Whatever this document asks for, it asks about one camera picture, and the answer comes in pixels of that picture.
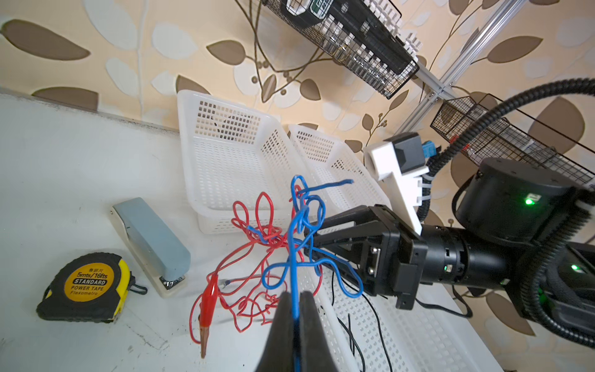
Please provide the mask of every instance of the tangled blue wire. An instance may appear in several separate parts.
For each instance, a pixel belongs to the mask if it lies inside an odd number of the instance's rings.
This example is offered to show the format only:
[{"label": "tangled blue wire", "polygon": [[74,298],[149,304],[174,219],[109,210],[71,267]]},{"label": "tangled blue wire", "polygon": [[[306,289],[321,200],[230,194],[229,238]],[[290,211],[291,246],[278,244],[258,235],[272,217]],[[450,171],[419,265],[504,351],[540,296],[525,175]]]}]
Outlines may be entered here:
[{"label": "tangled blue wire", "polygon": [[[298,180],[302,182],[303,189],[296,192],[295,185]],[[286,262],[279,262],[279,263],[272,264],[269,267],[267,267],[264,270],[264,272],[262,273],[261,281],[262,281],[262,285],[266,289],[279,288],[285,281],[285,277],[287,275],[287,269],[289,269],[290,288],[291,288],[291,296],[292,296],[292,316],[293,316],[294,320],[299,319],[299,289],[298,289],[298,281],[297,281],[298,280],[298,267],[313,267],[316,274],[318,276],[320,276],[320,275],[322,275],[321,264],[329,264],[335,271],[335,274],[337,275],[337,278],[338,278],[337,282],[339,283],[341,290],[343,291],[343,293],[345,293],[345,295],[347,297],[357,298],[357,297],[360,297],[362,295],[362,293],[364,292],[364,285],[362,283],[362,280],[355,273],[355,270],[349,264],[349,262],[347,262],[347,261],[329,253],[329,252],[326,252],[326,251],[323,251],[321,249],[314,247],[314,234],[318,231],[318,229],[320,229],[320,227],[322,226],[322,224],[324,222],[324,217],[326,215],[326,206],[324,205],[324,202],[318,195],[310,195],[310,192],[325,189],[327,187],[341,186],[341,185],[345,185],[348,183],[353,183],[353,180],[343,180],[340,182],[331,182],[331,183],[325,183],[325,184],[319,185],[319,186],[308,187],[306,180],[302,176],[294,176],[294,178],[292,179],[292,184],[291,184],[292,200],[293,200],[293,209],[296,211],[296,215],[292,219],[292,222],[289,224],[289,228],[287,229],[287,233],[286,233],[287,234],[287,244],[289,246],[289,257],[287,258]],[[310,203],[312,201],[318,202],[316,225],[312,224],[312,222],[310,222],[310,219],[309,219]],[[293,237],[294,231],[297,231],[298,234],[301,234],[304,232],[304,230],[306,228],[308,228],[309,233],[304,238],[304,240],[300,240],[300,239]],[[261,241],[263,241],[264,243],[267,243],[264,240],[264,238],[262,237],[262,235],[256,229],[251,229],[251,231],[254,231],[256,234],[259,234]],[[306,246],[309,249],[310,262],[298,262],[297,252],[299,252],[300,249],[303,249]],[[313,261],[312,260],[312,252],[313,251],[316,251],[316,252],[322,253],[326,256],[332,257],[332,259],[331,258],[321,258],[318,261]],[[358,288],[359,288],[357,293],[350,293],[344,287],[343,281],[341,280],[341,273],[339,271],[339,268],[337,267],[336,262],[340,262],[341,264],[344,264],[349,269],[349,271],[351,272],[353,277],[357,279]],[[272,269],[277,268],[277,267],[284,268],[283,274],[281,275],[281,279],[279,280],[278,283],[270,285],[266,281],[267,274],[269,273],[269,271],[271,271]]]}]

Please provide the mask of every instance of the tape measure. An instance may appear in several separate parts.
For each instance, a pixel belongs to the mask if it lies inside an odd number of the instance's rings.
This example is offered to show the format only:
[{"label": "tape measure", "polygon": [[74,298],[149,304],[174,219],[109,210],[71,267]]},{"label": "tape measure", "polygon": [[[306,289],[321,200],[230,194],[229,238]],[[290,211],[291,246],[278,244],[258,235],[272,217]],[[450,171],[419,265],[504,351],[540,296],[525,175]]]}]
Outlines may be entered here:
[{"label": "tape measure", "polygon": [[112,253],[91,253],[67,264],[54,277],[37,306],[45,320],[110,323],[122,310],[131,287],[144,295],[126,262]]}]

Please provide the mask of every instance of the white plastic basket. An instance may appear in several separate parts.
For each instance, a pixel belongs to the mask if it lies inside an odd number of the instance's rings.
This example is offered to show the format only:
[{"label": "white plastic basket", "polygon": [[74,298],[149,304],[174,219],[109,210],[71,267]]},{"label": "white plastic basket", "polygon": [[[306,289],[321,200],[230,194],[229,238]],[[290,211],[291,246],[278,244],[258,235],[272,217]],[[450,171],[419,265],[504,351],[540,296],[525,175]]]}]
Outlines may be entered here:
[{"label": "white plastic basket", "polygon": [[324,200],[327,216],[360,205],[390,202],[368,170],[342,140],[300,125],[290,125],[291,140],[305,159],[314,184],[353,179],[353,185],[330,187],[317,193]]},{"label": "white plastic basket", "polygon": [[[191,90],[178,93],[178,120],[186,193],[205,234],[238,232],[233,202],[242,201],[254,225],[254,203],[265,191],[275,205],[274,225],[291,217],[290,182],[305,165],[273,117]],[[266,200],[261,210],[268,209]],[[260,216],[268,222],[268,213]]]}]

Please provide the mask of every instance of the tangled red wire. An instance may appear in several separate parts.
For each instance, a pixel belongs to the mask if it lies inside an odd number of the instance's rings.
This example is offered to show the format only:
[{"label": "tangled red wire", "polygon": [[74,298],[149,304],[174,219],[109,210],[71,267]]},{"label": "tangled red wire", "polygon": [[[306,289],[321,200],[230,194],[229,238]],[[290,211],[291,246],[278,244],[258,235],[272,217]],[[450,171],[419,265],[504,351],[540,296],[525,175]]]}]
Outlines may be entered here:
[{"label": "tangled red wire", "polygon": [[[296,185],[296,191],[299,191],[299,190],[300,190],[300,187],[298,185]],[[269,221],[268,221],[268,224],[264,225],[264,226],[262,226],[261,220],[259,217],[259,206],[260,206],[260,202],[261,202],[262,198],[265,198],[267,200],[269,207],[270,207]],[[237,206],[240,206],[243,209],[244,215],[245,215],[245,220],[242,220],[238,216]],[[242,245],[241,247],[236,248],[233,252],[229,253],[221,262],[219,262],[215,271],[209,273],[206,276],[207,283],[210,283],[213,276],[218,276],[219,272],[221,270],[224,270],[224,269],[228,268],[229,266],[246,258],[250,253],[252,253],[255,246],[262,245],[264,247],[268,247],[265,250],[265,256],[260,261],[260,263],[254,268],[254,270],[252,271],[252,273],[249,276],[244,277],[244,278],[232,279],[232,280],[226,281],[227,285],[230,283],[241,282],[241,284],[237,288],[235,288],[231,292],[222,292],[220,290],[218,291],[217,296],[219,299],[219,303],[221,304],[221,306],[224,309],[229,310],[229,312],[232,314],[236,329],[238,332],[241,333],[241,332],[244,332],[245,330],[247,330],[248,328],[250,328],[254,318],[257,318],[257,317],[262,317],[261,325],[272,323],[272,320],[267,319],[265,315],[271,314],[270,309],[277,307],[279,298],[275,294],[270,294],[267,289],[260,290],[256,295],[254,295],[254,293],[257,292],[259,290],[259,288],[262,286],[262,282],[260,279],[262,277],[264,270],[269,266],[268,259],[273,254],[273,252],[278,248],[285,248],[287,250],[287,253],[289,253],[289,246],[287,245],[287,234],[289,232],[282,234],[282,229],[280,227],[273,226],[273,218],[274,218],[273,201],[265,192],[261,192],[261,194],[256,199],[255,216],[256,216],[256,224],[258,226],[257,228],[249,229],[250,221],[249,221],[249,217],[248,217],[248,209],[246,208],[246,205],[244,205],[244,203],[242,203],[240,201],[234,202],[233,213],[234,213],[234,218],[231,219],[231,223],[234,226],[236,226],[237,228],[244,231],[244,233],[248,237],[248,243]],[[296,214],[296,211],[292,210],[292,219],[295,217],[295,214]],[[248,248],[248,251],[246,253],[244,253],[242,256],[236,258],[235,260],[233,260],[229,263],[226,263],[229,259],[231,259],[232,257],[234,257],[235,255],[237,255],[238,253],[242,252],[243,250],[245,250],[247,248]],[[299,258],[302,262],[304,262],[304,257],[301,252],[299,252]],[[268,273],[267,274],[267,282],[270,280],[270,278],[274,278],[274,279],[278,279],[278,280],[281,279],[279,276],[275,276],[275,275]],[[248,295],[241,296],[239,299],[234,301],[232,304],[229,304],[226,301],[226,298],[229,298],[229,296],[236,294],[240,289],[244,288],[244,286],[246,286],[249,281],[254,280],[254,279],[258,279],[258,282],[250,290]],[[320,289],[321,285],[322,285],[322,275],[320,276],[320,279],[318,281],[318,286],[316,287],[316,290],[314,291],[314,295],[316,295],[318,293],[318,290]],[[195,343],[198,343],[198,344],[200,344],[200,341],[198,341],[194,337],[192,324],[193,324],[194,309],[196,308],[196,304],[198,304],[201,297],[202,297],[202,294],[196,298],[196,301],[192,305],[192,309],[190,310],[190,320],[189,320],[190,338],[192,338],[192,341],[194,341]],[[261,298],[263,300],[262,303],[264,304],[264,308],[261,307],[261,304],[258,303],[257,300],[259,298]],[[237,323],[238,317],[246,317],[246,318],[250,319],[248,322],[248,325],[244,328],[240,328]]]}]

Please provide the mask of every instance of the hanging wire rack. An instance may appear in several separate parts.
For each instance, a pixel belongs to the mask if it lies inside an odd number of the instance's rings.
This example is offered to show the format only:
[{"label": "hanging wire rack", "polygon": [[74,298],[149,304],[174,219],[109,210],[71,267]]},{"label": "hanging wire rack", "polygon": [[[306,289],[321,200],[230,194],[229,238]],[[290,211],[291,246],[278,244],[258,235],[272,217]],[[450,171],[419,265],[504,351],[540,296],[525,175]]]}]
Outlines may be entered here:
[{"label": "hanging wire rack", "polygon": [[274,14],[391,98],[419,70],[421,43],[399,39],[400,11],[391,0],[262,0]]},{"label": "hanging wire rack", "polygon": [[[491,94],[487,94],[479,102],[475,102],[470,96],[444,101],[430,127],[452,143],[469,125],[488,111],[486,102],[494,102],[493,100],[502,101]],[[595,151],[582,143],[521,110],[515,111],[515,115],[524,115],[534,122],[544,125],[595,156]],[[488,126],[461,152],[476,165],[479,165],[485,158],[506,158],[526,162],[536,167],[549,168],[579,185],[595,190],[595,173],[559,154],[554,147],[547,146],[531,137],[506,117],[502,117]]]}]

